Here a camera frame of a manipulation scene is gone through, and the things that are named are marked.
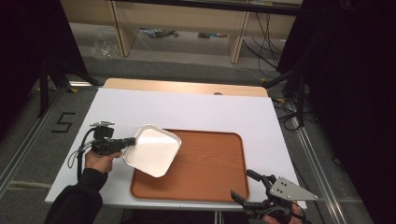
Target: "human hand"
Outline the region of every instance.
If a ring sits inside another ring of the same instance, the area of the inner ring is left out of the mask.
[[[100,156],[93,151],[85,153],[85,168],[92,168],[100,173],[110,173],[113,169],[114,158],[122,156],[122,152],[116,152],[108,156]]]
[[[291,212],[296,215],[300,215],[300,210],[299,210],[297,204],[294,203],[291,206]],[[262,220],[264,221],[265,224],[280,224],[275,218],[270,217],[270,216],[265,216],[262,218]],[[297,217],[291,217],[289,224],[303,224],[303,221]]]

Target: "white table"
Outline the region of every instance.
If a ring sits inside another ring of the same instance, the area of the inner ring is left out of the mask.
[[[268,97],[180,93],[167,91],[98,90],[76,140],[57,175],[47,203],[53,203],[67,185],[77,183],[77,166],[67,159],[78,149],[90,123],[115,122],[113,138],[134,136],[145,124],[164,129],[238,133],[242,137],[246,167],[262,175],[284,176],[298,184],[276,113]],[[130,193],[134,168],[114,160],[113,171],[100,191],[104,204],[122,208],[241,211],[237,203],[142,200]],[[261,182],[247,179],[250,202],[266,199]]]

